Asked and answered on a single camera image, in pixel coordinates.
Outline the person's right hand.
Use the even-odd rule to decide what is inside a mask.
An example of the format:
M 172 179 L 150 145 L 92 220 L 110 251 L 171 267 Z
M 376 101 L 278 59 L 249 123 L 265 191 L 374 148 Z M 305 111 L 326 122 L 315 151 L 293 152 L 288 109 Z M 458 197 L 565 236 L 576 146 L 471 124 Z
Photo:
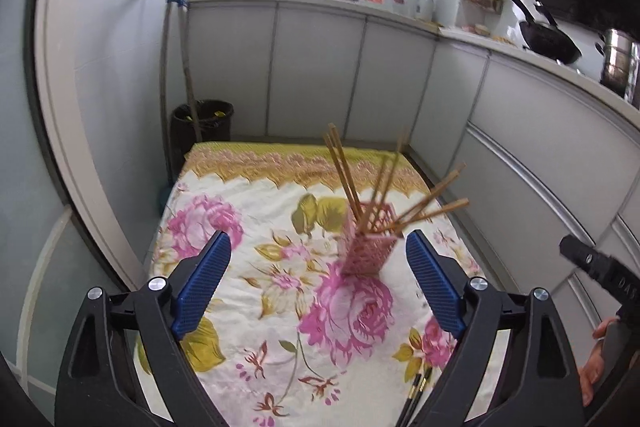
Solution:
M 588 407 L 591 403 L 594 395 L 593 386 L 600 381 L 604 373 L 605 363 L 602 350 L 606 330 L 608 325 L 617 322 L 619 319 L 617 315 L 609 317 L 592 332 L 592 338 L 596 340 L 596 344 L 593 346 L 586 363 L 578 369 L 580 393 L 582 394 L 582 405 L 584 407 Z

